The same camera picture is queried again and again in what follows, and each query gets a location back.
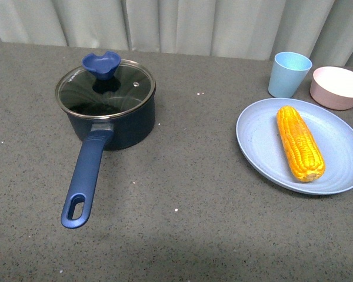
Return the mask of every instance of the pan handle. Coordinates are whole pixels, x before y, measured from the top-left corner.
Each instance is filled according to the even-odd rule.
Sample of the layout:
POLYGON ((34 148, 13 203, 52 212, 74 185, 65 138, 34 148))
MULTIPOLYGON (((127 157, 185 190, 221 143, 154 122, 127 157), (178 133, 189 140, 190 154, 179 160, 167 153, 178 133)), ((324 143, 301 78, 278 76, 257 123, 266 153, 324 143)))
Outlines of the pan handle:
POLYGON ((103 150, 113 135, 113 128, 102 130, 102 126, 94 128, 93 125, 88 136, 82 142, 75 171, 61 213, 61 223, 64 227, 70 229, 79 228, 88 221, 103 150), (79 203, 84 203, 81 216, 73 219, 76 205, 79 203))

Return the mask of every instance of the yellow corn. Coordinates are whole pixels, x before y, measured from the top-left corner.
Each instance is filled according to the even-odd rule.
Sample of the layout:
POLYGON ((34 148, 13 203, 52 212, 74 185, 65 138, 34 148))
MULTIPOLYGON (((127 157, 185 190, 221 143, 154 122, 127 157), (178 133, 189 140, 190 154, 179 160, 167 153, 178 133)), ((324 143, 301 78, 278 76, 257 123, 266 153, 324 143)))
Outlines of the yellow corn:
POLYGON ((293 175, 303 182, 321 177, 325 171, 324 159, 297 110, 291 106, 280 108, 277 125, 293 175))

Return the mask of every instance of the navy blue saucepan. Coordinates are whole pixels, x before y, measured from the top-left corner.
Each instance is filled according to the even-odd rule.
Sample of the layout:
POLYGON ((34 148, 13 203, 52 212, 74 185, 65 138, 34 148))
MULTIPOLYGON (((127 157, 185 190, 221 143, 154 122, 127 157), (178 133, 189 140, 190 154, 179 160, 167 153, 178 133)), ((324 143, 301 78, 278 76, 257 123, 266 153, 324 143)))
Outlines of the navy blue saucepan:
POLYGON ((56 86, 56 100, 82 140, 61 214, 66 228, 81 227, 90 217, 103 151, 130 147, 151 132, 155 89, 145 67, 113 52, 89 54, 56 86))

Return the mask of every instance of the pot lid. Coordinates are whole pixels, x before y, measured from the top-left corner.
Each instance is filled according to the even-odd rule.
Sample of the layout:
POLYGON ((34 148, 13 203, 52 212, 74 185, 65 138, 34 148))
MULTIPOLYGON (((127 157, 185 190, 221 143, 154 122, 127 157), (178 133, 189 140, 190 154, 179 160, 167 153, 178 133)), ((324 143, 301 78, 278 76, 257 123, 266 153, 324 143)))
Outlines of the pot lid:
POLYGON ((89 54, 82 66, 59 81, 56 100, 66 113, 86 119, 114 118, 140 108, 152 97, 155 80, 150 72, 136 62, 118 60, 117 54, 113 58, 112 53, 89 54))

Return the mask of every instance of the pink bowl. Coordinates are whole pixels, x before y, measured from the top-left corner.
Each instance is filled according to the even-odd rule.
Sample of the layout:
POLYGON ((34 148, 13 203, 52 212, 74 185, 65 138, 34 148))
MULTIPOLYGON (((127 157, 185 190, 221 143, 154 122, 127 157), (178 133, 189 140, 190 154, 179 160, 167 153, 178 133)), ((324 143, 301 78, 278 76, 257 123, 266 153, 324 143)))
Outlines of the pink bowl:
POLYGON ((312 75, 310 94, 327 108, 350 109, 353 107, 353 72, 335 66, 316 69, 312 75))

